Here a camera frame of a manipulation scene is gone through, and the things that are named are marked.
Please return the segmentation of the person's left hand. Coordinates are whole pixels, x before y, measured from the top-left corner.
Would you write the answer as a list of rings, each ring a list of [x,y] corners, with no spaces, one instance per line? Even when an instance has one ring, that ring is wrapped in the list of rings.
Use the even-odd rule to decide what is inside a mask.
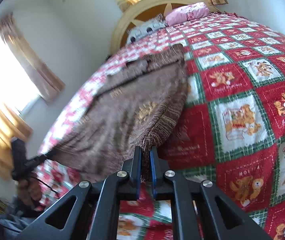
[[[42,191],[35,172],[31,172],[27,178],[19,180],[16,188],[17,198],[24,205],[31,209],[35,209],[38,206],[42,198]]]

